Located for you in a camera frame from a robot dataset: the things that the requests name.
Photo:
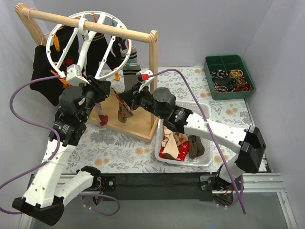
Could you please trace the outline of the beige orange green argyle sock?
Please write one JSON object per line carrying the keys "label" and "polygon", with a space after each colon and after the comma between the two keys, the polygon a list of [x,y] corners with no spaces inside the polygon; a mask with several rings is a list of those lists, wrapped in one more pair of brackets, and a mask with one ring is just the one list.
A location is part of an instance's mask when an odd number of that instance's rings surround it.
{"label": "beige orange green argyle sock", "polygon": [[114,94],[116,98],[119,101],[119,110],[118,110],[118,120],[121,123],[126,123],[127,119],[133,117],[133,112],[129,108],[129,106],[126,104],[126,102],[119,97],[119,95],[122,93],[119,89],[113,88]]}

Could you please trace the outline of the orange clothes clip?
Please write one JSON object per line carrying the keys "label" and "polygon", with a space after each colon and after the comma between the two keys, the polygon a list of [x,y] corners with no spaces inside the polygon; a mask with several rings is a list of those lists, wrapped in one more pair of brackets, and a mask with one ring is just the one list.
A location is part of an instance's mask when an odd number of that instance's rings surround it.
{"label": "orange clothes clip", "polygon": [[[55,71],[53,71],[53,70],[50,70],[50,72],[53,74],[53,75],[57,75],[57,73],[55,72]],[[65,89],[65,88],[68,88],[68,87],[70,87],[71,86],[71,84],[69,84],[64,78],[58,78],[60,81],[61,81],[61,83],[62,83],[62,88],[63,89]]]}

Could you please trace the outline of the white round clip hanger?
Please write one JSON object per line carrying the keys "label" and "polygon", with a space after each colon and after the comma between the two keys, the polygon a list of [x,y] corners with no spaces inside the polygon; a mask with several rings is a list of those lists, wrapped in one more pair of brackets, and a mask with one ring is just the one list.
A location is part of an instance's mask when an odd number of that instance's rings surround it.
{"label": "white round clip hanger", "polygon": [[[57,62],[55,62],[51,58],[50,46],[51,46],[51,42],[53,42],[53,37],[49,36],[47,39],[47,42],[46,42],[46,54],[47,54],[48,61],[49,61],[50,65],[52,66],[52,68],[58,73],[58,75],[60,75],[60,73],[63,72],[60,70],[61,64],[62,64],[63,60],[65,59],[65,56],[68,53],[69,48],[74,41],[74,38],[78,34],[82,35],[84,40],[83,40],[83,45],[81,47],[81,51],[79,53],[79,58],[78,58],[76,65],[79,65],[82,70],[84,67],[84,64],[87,63],[87,52],[88,52],[90,43],[92,42],[92,39],[94,38],[95,34],[97,33],[91,29],[89,30],[89,29],[84,28],[84,23],[87,21],[87,18],[86,18],[87,15],[93,15],[93,16],[98,15],[99,16],[99,18],[95,22],[96,25],[103,25],[106,18],[108,18],[112,21],[112,26],[111,26],[112,29],[114,29],[114,28],[127,29],[127,27],[124,25],[124,23],[122,21],[120,21],[118,18],[116,18],[113,15],[108,14],[106,12],[83,11],[83,12],[79,12],[79,13],[71,15],[70,18],[79,19],[80,22],[78,23],[77,27],[74,28],[74,32],[72,33],[66,47],[63,49],[62,55],[60,56],[60,58]],[[58,30],[60,30],[62,27],[63,27],[62,24],[57,24],[54,27],[54,29],[51,31],[51,33],[56,34],[56,32]],[[126,54],[124,61],[122,61],[122,63],[118,67],[116,67],[112,72],[110,72],[106,75],[102,74],[103,67],[107,63],[109,53],[112,51],[112,44],[116,37],[117,36],[114,36],[114,35],[111,36],[111,40],[108,42],[108,48],[104,54],[102,61],[99,63],[98,71],[96,72],[96,75],[94,76],[94,78],[99,81],[104,81],[104,80],[108,79],[109,77],[118,73],[121,69],[123,69],[123,67],[125,66],[126,62],[128,61],[128,59],[130,57],[132,41],[130,39],[125,39],[125,43],[127,44],[128,52]]]}

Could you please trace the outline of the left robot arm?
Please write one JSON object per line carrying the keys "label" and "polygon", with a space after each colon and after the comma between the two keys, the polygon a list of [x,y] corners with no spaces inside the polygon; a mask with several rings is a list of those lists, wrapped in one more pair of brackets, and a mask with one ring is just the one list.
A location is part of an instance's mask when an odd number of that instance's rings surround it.
{"label": "left robot arm", "polygon": [[49,226],[59,221],[65,206],[82,191],[96,191],[102,185],[100,170],[85,166],[74,178],[61,187],[57,186],[70,155],[86,130],[94,106],[110,94],[109,81],[98,81],[93,76],[87,81],[63,90],[42,167],[24,195],[12,203],[13,208]]}

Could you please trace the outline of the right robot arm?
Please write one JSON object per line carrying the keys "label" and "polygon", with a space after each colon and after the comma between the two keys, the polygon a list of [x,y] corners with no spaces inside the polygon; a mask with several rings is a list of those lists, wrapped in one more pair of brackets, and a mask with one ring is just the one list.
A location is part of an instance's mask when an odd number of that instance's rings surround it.
{"label": "right robot arm", "polygon": [[236,155],[223,163],[215,178],[220,189],[228,189],[244,173],[258,173],[266,149],[258,127],[250,125],[243,129],[208,120],[190,109],[177,106],[176,97],[165,87],[150,93],[147,86],[138,83],[120,93],[119,98],[132,110],[141,107],[162,119],[164,126],[173,132],[198,136],[232,150]]}

